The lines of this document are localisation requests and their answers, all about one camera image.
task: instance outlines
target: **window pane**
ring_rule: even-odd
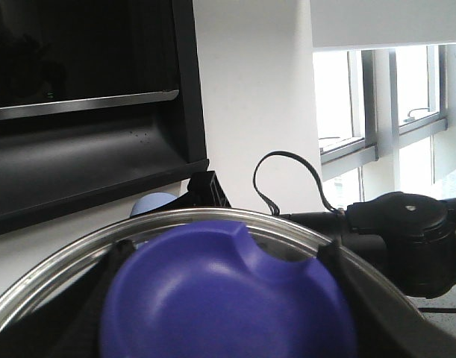
[[[432,84],[438,85],[438,50],[432,65],[435,70],[432,76]],[[428,103],[428,62],[427,46],[408,46],[396,48],[397,62],[397,96],[399,103],[399,124],[412,122],[415,119],[427,116],[429,113]]]
[[[319,145],[352,137],[349,62],[347,51],[313,54]]]
[[[431,139],[428,137],[400,149],[400,189],[430,195],[431,185]]]
[[[323,183],[325,197],[333,207],[346,209],[348,205],[361,201],[359,169],[346,172]]]

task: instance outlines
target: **gray floor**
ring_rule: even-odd
[[[456,198],[456,170],[433,185],[431,196],[437,199]],[[456,286],[445,295],[435,299],[411,298],[411,300],[418,307],[456,307]],[[456,336],[456,313],[426,313],[425,317],[446,332]]]

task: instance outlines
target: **metal rim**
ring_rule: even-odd
[[[122,239],[132,239],[134,242],[146,241],[171,227],[203,220],[245,222],[253,236],[269,235],[280,239],[284,244],[309,257],[316,256],[319,245],[331,242],[331,239],[301,225],[246,210],[192,208],[127,219],[83,236],[61,248],[16,281],[0,296],[0,330],[31,312],[66,280],[97,262],[109,250],[112,243]],[[341,249],[351,263],[382,285],[386,294],[394,296],[406,307],[418,312],[413,303],[385,276],[351,251]]]

